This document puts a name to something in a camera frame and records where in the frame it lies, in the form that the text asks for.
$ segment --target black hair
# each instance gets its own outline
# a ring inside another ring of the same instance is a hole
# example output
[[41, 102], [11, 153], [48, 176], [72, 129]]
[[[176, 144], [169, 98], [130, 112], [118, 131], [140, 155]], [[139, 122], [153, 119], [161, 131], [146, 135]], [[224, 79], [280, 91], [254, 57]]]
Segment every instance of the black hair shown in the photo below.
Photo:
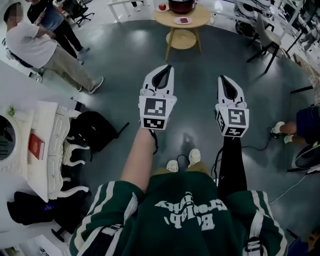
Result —
[[3, 20], [5, 23], [8, 22], [9, 18], [12, 17], [14, 14], [17, 13], [17, 8], [18, 6], [21, 6], [20, 2], [15, 2], [13, 4], [11, 4], [8, 9], [6, 9], [4, 16], [3, 16]]

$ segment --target beige pants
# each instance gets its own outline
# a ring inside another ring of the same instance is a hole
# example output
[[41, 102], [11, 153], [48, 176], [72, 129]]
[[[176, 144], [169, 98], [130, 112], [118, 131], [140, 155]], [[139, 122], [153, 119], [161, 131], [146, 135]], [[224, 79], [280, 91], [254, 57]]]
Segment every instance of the beige pants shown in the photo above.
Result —
[[90, 91], [94, 87], [93, 80], [82, 65], [59, 45], [44, 68], [54, 71], [77, 90], [84, 87]]
[[[206, 175], [208, 175], [210, 178], [212, 178], [211, 173], [209, 172], [208, 168], [205, 166], [205, 164], [203, 162], [197, 162], [196, 164], [192, 165], [191, 167], [189, 167], [188, 169], [185, 170], [186, 172], [200, 172], [200, 173], [204, 173]], [[173, 172], [165, 169], [165, 168], [161, 168], [156, 170], [152, 176], [154, 175], [160, 175], [160, 174], [172, 174]]]

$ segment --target blue shorts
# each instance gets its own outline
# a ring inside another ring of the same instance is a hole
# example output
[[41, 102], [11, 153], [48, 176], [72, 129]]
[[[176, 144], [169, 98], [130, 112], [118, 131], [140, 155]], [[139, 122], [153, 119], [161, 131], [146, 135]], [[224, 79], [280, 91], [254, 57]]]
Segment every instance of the blue shorts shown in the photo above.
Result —
[[300, 110], [296, 114], [296, 134], [308, 144], [320, 139], [320, 117], [317, 106]]

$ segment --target green shirt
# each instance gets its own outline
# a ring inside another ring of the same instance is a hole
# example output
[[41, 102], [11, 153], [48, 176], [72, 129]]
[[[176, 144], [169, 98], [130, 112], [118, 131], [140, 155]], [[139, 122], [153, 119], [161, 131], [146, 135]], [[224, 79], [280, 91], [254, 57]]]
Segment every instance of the green shirt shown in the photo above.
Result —
[[125, 181], [101, 185], [69, 249], [72, 256], [242, 256], [250, 241], [261, 255], [287, 254], [267, 194], [240, 191], [222, 202], [208, 175], [189, 171], [151, 177], [146, 194]]

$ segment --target round wooden table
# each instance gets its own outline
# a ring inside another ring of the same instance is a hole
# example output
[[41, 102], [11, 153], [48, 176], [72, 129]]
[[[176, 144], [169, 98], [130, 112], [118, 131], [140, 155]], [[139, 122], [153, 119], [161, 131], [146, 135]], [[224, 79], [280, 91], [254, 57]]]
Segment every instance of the round wooden table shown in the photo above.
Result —
[[[168, 60], [171, 47], [179, 50], [185, 50], [193, 47], [198, 42], [200, 53], [202, 53], [201, 42], [199, 38], [198, 27], [209, 22], [211, 12], [202, 4], [197, 4], [195, 8], [187, 14], [177, 14], [171, 10], [165, 12], [153, 11], [154, 19], [167, 27], [170, 27], [170, 33], [166, 36], [168, 43], [165, 55], [165, 61]], [[174, 23], [177, 17], [190, 17], [193, 22], [191, 24], [180, 25]], [[194, 29], [194, 34], [186, 29]]]

